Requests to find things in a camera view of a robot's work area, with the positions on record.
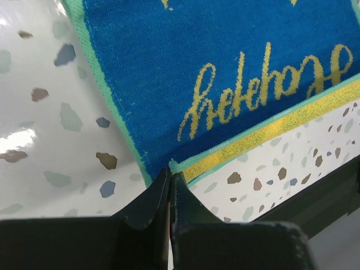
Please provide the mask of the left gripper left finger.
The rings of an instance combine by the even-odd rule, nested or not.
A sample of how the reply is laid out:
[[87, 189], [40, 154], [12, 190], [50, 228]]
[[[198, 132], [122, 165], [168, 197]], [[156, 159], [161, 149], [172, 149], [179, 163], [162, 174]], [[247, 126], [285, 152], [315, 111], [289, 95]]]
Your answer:
[[1, 221], [1, 268], [167, 269], [170, 178], [109, 217]]

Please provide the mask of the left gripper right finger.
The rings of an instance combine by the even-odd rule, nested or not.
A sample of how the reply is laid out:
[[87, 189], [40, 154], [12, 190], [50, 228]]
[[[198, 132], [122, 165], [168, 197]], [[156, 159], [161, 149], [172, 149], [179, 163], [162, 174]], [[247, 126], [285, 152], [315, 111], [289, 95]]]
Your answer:
[[308, 241], [289, 222], [226, 223], [171, 178], [170, 239], [174, 269], [316, 269]]

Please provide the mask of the yellow green patterned towel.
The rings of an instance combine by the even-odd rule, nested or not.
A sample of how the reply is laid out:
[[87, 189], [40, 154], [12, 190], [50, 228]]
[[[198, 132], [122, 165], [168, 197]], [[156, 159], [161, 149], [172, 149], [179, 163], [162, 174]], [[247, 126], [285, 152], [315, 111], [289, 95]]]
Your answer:
[[63, 1], [145, 183], [359, 98], [358, 1]]

